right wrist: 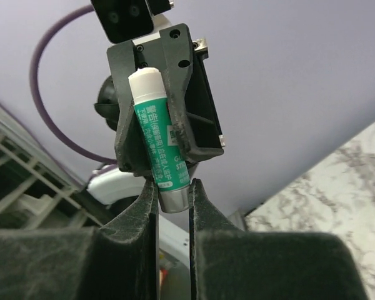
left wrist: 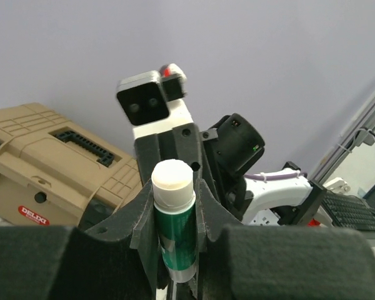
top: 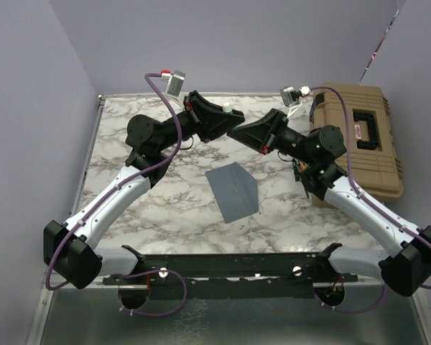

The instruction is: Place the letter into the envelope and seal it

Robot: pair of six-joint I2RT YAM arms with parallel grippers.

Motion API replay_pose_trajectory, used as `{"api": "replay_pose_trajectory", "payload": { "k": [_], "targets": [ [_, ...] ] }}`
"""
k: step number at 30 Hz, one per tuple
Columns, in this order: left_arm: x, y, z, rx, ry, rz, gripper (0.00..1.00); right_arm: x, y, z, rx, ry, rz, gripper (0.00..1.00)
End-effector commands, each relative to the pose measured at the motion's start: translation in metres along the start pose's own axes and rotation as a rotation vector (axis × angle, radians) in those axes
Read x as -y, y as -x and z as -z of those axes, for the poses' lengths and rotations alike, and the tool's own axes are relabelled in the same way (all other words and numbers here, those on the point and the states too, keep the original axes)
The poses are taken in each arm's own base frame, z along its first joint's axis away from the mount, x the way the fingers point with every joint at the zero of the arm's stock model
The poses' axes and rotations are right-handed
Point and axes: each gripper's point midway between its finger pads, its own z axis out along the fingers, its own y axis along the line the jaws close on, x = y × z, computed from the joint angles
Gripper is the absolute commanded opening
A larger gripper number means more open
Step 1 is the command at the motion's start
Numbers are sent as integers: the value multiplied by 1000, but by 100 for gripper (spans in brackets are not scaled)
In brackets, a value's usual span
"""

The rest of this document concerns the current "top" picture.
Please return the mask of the grey-blue envelope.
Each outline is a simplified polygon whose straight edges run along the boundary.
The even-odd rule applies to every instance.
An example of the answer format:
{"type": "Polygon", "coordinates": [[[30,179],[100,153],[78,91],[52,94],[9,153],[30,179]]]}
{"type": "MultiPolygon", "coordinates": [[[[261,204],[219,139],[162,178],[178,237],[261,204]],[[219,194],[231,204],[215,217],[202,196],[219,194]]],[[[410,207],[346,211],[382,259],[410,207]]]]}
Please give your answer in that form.
{"type": "Polygon", "coordinates": [[[257,180],[237,162],[205,173],[226,224],[259,212],[257,180]]]}

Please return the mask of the green white glue stick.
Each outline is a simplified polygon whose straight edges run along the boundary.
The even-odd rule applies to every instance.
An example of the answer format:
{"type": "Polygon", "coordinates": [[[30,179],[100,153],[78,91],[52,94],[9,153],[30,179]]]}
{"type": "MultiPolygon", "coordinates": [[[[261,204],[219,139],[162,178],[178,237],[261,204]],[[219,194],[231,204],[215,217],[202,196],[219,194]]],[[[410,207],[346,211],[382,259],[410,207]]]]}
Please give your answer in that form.
{"type": "Polygon", "coordinates": [[[233,107],[229,102],[225,102],[222,104],[223,111],[228,114],[233,113],[233,107]]]}

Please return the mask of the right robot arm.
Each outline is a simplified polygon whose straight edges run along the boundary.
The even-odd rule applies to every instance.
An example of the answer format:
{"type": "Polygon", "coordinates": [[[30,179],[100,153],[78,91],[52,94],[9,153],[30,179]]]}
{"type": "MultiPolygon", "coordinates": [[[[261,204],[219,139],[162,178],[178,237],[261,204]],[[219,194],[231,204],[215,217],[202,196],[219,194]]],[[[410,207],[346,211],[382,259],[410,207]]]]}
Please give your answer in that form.
{"type": "Polygon", "coordinates": [[[305,190],[344,212],[381,245],[380,251],[337,245],[315,264],[321,280],[331,281],[340,273],[379,278],[404,297],[424,287],[431,276],[431,226],[421,228],[395,214],[336,163],[346,153],[338,127],[325,125],[302,135],[289,128],[284,113],[272,109],[228,136],[263,155],[276,150],[307,164],[300,174],[305,190]]]}

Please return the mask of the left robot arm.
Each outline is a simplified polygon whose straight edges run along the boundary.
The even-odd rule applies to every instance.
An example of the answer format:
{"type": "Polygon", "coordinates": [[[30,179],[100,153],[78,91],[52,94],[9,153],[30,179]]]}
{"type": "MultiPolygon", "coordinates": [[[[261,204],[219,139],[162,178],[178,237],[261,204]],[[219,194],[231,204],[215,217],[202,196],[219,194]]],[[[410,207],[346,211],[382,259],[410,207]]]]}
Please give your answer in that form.
{"type": "Polygon", "coordinates": [[[58,273],[67,284],[83,289],[97,277],[120,275],[134,284],[144,275],[142,256],[123,245],[100,250],[98,243],[113,222],[165,175],[174,157],[164,150],[198,136],[201,142],[222,137],[245,120],[241,111],[219,106],[192,91],[183,110],[166,121],[133,116],[126,127],[131,153],[113,181],[85,208],[62,223],[49,222],[43,230],[43,259],[47,273],[58,273]]]}

